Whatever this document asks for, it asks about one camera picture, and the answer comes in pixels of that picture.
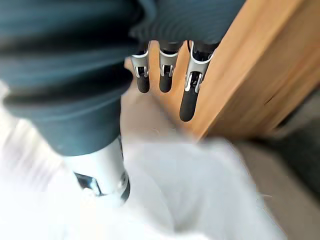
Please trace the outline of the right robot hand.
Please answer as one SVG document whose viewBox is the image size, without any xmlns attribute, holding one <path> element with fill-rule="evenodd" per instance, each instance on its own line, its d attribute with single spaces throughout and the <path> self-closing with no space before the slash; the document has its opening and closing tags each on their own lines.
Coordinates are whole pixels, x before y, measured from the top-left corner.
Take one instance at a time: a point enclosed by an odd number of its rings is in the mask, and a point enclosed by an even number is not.
<svg viewBox="0 0 320 240">
<path fill-rule="evenodd" d="M 121 96 L 148 76 L 148 43 L 197 43 L 210 56 L 242 0 L 3 0 L 3 104 L 33 123 L 84 189 L 108 204 L 130 195 L 123 163 Z"/>
</svg>

